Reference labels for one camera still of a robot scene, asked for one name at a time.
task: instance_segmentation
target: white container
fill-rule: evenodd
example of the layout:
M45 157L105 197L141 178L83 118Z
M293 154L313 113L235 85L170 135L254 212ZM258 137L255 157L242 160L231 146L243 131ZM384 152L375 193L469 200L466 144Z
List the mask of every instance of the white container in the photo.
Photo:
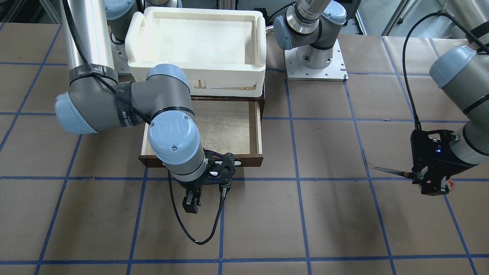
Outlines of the white container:
M267 43L258 11L148 7L126 36L136 81L158 64L185 72L193 95L262 94Z

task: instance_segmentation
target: blue joint cap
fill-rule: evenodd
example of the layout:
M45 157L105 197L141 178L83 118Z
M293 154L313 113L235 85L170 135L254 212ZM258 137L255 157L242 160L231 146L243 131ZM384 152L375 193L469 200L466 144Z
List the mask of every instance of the blue joint cap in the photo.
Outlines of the blue joint cap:
M200 148L200 134L192 118L171 110L157 115L150 124L148 139L155 155L164 163L187 163Z
M331 1L322 16L336 25L344 25L346 22L346 9L338 2Z
M476 53L468 46L453 48L433 63L429 69L429 75L441 89L467 66Z
M82 117L71 101L68 92L60 94L54 104L56 118L68 133L73 135L98 133Z
M278 46L282 50L292 49L289 28L287 27L283 16L277 16L273 21L273 33Z
M104 0L107 20L113 21L121 18L136 3L136 0Z
M190 90L190 86L188 85L187 77L182 69L172 64L160 64L151 68L146 75L146 80L148 80L153 75L168 75L173 78L176 78L187 85L188 90Z

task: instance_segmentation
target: scissors blade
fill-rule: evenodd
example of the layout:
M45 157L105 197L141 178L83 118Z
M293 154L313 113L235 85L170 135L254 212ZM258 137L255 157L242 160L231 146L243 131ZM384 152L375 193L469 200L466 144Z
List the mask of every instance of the scissors blade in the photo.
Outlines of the scissors blade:
M399 170L394 170L394 169L388 169L388 168L382 168L382 167L374 167L374 168L379 170L379 171L386 172L389 174L393 174L396 176L401 176L401 177L410 178L410 179L412 178L412 175L409 172L399 171Z

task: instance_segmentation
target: white mounting plate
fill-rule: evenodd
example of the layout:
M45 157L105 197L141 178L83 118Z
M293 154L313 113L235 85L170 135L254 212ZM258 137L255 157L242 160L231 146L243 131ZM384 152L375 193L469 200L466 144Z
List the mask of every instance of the white mounting plate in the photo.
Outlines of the white mounting plate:
M132 75L131 68L127 64L127 55L124 45L116 45L111 41L112 59L115 71L118 75Z
M320 80L320 81L343 81L348 80L345 62L339 47L338 40L333 46L333 58L331 64L324 69L311 69L300 64L295 56L298 48L286 50L285 68L287 69L287 79L291 80Z

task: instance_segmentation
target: velcro strap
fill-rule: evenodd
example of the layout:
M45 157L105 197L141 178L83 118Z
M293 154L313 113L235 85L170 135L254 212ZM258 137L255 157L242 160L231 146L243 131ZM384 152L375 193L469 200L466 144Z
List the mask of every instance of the velcro strap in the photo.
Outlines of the velcro strap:
M115 104L117 106L119 122L122 127L133 127L140 124L133 111L131 82L122 82L117 85L115 91Z

